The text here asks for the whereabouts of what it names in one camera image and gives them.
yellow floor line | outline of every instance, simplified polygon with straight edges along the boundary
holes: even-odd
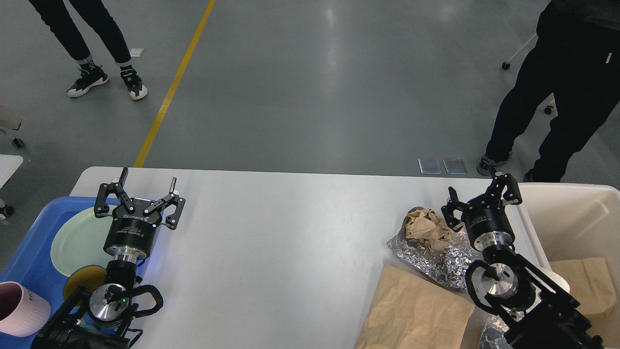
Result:
[[[179,86],[179,82],[185,73],[185,69],[187,68],[187,63],[189,63],[190,58],[192,57],[194,48],[196,48],[196,44],[198,43],[198,39],[200,39],[200,34],[202,30],[205,28],[205,24],[207,19],[209,19],[209,15],[211,14],[211,10],[213,9],[213,5],[215,5],[215,0],[209,1],[209,5],[206,7],[205,13],[202,15],[202,19],[194,32],[194,36],[192,41],[190,42],[189,47],[187,47],[187,51],[185,51],[185,56],[183,56],[183,60],[181,61],[181,65],[177,70],[177,73],[174,75],[174,79],[172,80],[172,84],[170,84],[170,88],[168,89],[168,93],[166,94],[166,98],[159,107],[159,112],[157,113],[157,117],[155,117],[155,121],[151,126],[151,130],[149,134],[146,136],[144,143],[142,144],[142,149],[138,153],[138,157],[136,161],[133,163],[133,167],[142,167],[144,161],[146,159],[146,155],[148,155],[149,150],[151,149],[151,145],[153,145],[153,141],[155,140],[155,136],[157,135],[157,131],[159,131],[159,127],[161,126],[162,121],[164,120],[164,116],[166,116],[166,112],[168,111],[168,107],[172,102],[172,98],[174,94],[177,92],[177,87]]]

gray floor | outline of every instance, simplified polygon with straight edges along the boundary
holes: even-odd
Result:
[[[458,157],[480,177],[484,151],[547,1],[218,0],[144,163],[154,168],[421,176],[417,159]],[[77,66],[27,1],[0,12],[0,103],[29,117],[24,164],[0,191],[5,267],[41,208],[90,166],[131,166],[208,4],[106,6],[149,95],[133,102],[99,38],[74,13],[111,81],[64,95]],[[505,170],[537,159],[552,116],[518,139]],[[620,112],[571,161],[565,182],[620,188]]]

black sneaker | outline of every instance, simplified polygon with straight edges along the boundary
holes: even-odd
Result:
[[[523,182],[525,183],[533,183],[535,182],[534,180],[534,169],[530,169],[529,171],[527,171],[524,175],[523,175]]]
[[[488,177],[491,175],[490,167],[493,166],[495,169],[497,169],[499,166],[506,165],[506,163],[510,160],[510,155],[512,155],[512,152],[508,154],[508,159],[504,161],[495,161],[489,158],[487,155],[483,155],[478,165],[476,165],[476,171],[478,171],[478,173],[480,173],[482,176]]]
[[[67,90],[67,96],[75,98],[87,93],[93,86],[103,85],[108,82],[108,74],[104,73],[101,66],[94,63],[92,69],[80,68],[80,76],[76,82]]]
[[[125,86],[127,86],[129,97],[134,101],[144,98],[149,92],[146,86],[142,84],[142,79],[138,76],[138,72],[135,69],[121,70],[120,77],[123,78]]]

chair wheel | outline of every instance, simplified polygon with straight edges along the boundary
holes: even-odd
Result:
[[[21,140],[21,139],[19,139],[19,138],[15,138],[15,139],[13,140],[13,142],[11,142],[11,143],[13,143],[13,146],[14,146],[14,147],[16,147],[17,149],[19,149],[19,148],[23,148],[24,146],[26,146],[26,144],[24,143],[24,141],[23,141],[23,140]]]
[[[15,212],[12,206],[6,205],[0,207],[0,220],[6,219]]]

blue tray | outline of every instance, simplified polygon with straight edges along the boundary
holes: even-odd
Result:
[[[107,203],[119,205],[116,199],[108,199]],[[77,196],[59,197],[45,205],[0,274],[0,281],[17,281],[24,285],[46,299],[51,305],[51,313],[54,314],[63,303],[63,287],[67,277],[59,273],[51,263],[51,243],[65,222],[94,205],[94,197]],[[0,348],[28,349],[36,335],[35,333],[19,338],[0,333]]]

